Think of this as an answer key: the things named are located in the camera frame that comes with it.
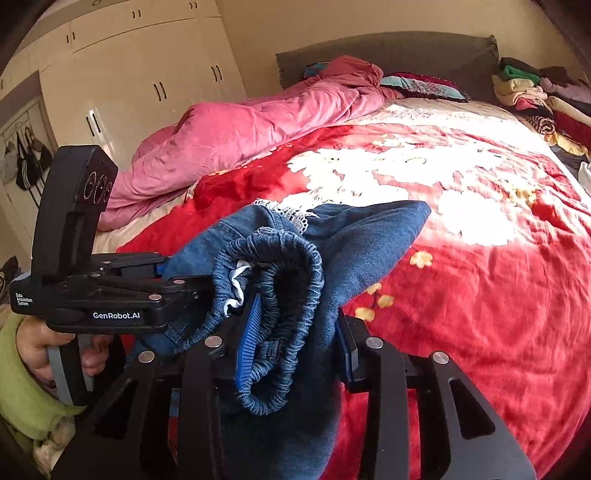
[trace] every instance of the pink comforter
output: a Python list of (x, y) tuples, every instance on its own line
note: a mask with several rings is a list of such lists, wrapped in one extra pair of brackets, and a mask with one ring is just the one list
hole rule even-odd
[(400, 96), (379, 86), (382, 77), (376, 65), (345, 56), (274, 97), (193, 105), (176, 127), (159, 130), (140, 145), (131, 168), (117, 177), (99, 229), (126, 225), (205, 175), (378, 109)]

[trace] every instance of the green sleeve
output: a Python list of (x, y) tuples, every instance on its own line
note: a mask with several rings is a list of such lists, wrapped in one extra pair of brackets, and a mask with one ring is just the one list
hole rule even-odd
[(59, 403), (27, 371), (17, 350), (23, 318), (12, 313), (0, 330), (0, 415), (28, 438), (44, 440), (63, 417), (73, 417), (84, 407)]

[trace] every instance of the hanging bag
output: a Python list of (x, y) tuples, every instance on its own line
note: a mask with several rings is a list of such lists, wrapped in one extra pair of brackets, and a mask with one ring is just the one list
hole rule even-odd
[(0, 158), (0, 181), (4, 184), (13, 181), (18, 173), (18, 153), (13, 142), (4, 147), (4, 156)]
[(49, 149), (45, 146), (45, 144), (35, 137), (33, 130), (30, 127), (26, 127), (25, 135), (27, 136), (27, 142), (29, 143), (29, 148), (35, 152), (40, 154), (39, 156), (39, 166), (42, 172), (45, 172), (53, 162), (53, 155)]
[(31, 198), (37, 208), (39, 208), (39, 201), (35, 198), (35, 195), (31, 191), (33, 187), (37, 190), (39, 198), (41, 198), (41, 190), (37, 186), (37, 180), (41, 176), (40, 169), (37, 165), (37, 158), (32, 151), (27, 151), (25, 146), (22, 144), (21, 137), (17, 132), (17, 148), (18, 148), (18, 174), (17, 174), (17, 186), (21, 190), (28, 190), (31, 194)]

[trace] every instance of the yellow flower pattern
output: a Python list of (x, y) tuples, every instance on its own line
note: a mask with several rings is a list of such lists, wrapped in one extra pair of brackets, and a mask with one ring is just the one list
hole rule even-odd
[(417, 252), (410, 258), (410, 264), (418, 268), (430, 267), (433, 264), (433, 256), (429, 252)]
[(391, 295), (382, 295), (378, 299), (378, 307), (385, 309), (391, 307), (394, 304), (394, 297)]
[(364, 322), (372, 322), (375, 317), (375, 311), (366, 307), (358, 307), (355, 309), (355, 316), (362, 319)]
[(374, 283), (371, 285), (367, 290), (365, 290), (369, 295), (373, 295), (376, 293), (380, 288), (382, 288), (382, 284), (380, 282)]

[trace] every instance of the blue denim fabric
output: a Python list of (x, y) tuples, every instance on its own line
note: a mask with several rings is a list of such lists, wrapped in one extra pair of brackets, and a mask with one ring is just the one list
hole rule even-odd
[[(322, 474), (337, 426), (332, 349), (337, 309), (394, 267), (430, 211), (426, 203), (413, 201), (321, 205), (311, 211), (301, 234), (279, 213), (249, 205), (172, 257), (166, 278), (212, 274), (216, 298), (194, 335), (176, 322), (166, 334), (142, 338), (163, 354), (190, 347), (223, 321), (223, 303), (233, 296), (229, 273), (238, 259), (266, 267), (239, 279), (242, 286), (257, 284), (262, 290), (265, 326), (251, 376), (256, 393), (239, 393), (244, 408), (236, 408), (232, 399), (223, 402), (231, 478), (309, 480)], [(282, 273), (293, 277), (278, 281)]]

